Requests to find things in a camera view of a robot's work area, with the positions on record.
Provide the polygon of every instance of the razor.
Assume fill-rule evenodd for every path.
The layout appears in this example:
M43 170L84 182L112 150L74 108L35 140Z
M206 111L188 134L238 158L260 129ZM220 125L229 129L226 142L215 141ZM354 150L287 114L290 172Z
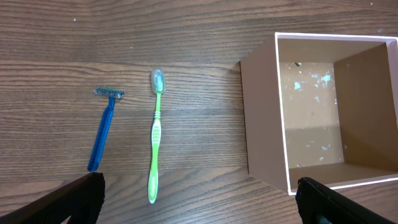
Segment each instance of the razor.
M102 119L99 124L93 152L91 153L90 161L88 162L87 170L90 172L96 171L98 169L98 166L100 165L102 153L104 152L106 137L108 136L109 127L111 126L115 98L122 98L124 96L124 92L111 88L97 87L94 90L94 94L108 96L109 104L102 114Z

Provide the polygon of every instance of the open box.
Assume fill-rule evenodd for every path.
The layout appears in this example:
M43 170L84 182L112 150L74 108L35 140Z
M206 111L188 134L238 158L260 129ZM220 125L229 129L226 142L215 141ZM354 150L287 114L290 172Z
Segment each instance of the open box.
M251 176L290 195L398 180L397 38L275 33L241 74Z

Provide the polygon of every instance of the razor head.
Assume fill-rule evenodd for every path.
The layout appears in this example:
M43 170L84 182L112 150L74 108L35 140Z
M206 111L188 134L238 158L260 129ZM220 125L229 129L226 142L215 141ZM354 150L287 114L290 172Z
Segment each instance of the razor head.
M94 90L94 94L96 95L104 95L113 98L122 98L124 96L124 92L122 90L114 90L111 88L105 87L97 87Z

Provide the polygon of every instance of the wooden table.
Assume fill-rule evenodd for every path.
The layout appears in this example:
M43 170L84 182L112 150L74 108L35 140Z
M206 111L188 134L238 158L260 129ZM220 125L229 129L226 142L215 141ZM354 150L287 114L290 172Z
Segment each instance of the wooden table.
M398 35L396 0L2 0L0 18L0 215L86 174L108 86L126 96L99 223L300 223L293 197L248 176L239 61L274 32ZM150 205L154 67L168 90ZM340 192L398 222L398 182Z

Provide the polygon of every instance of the brown box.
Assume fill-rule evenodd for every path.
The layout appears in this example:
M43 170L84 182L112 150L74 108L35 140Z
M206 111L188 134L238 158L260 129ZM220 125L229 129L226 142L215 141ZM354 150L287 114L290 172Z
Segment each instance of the brown box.
M275 33L241 73L251 176L289 195L398 180L397 38Z

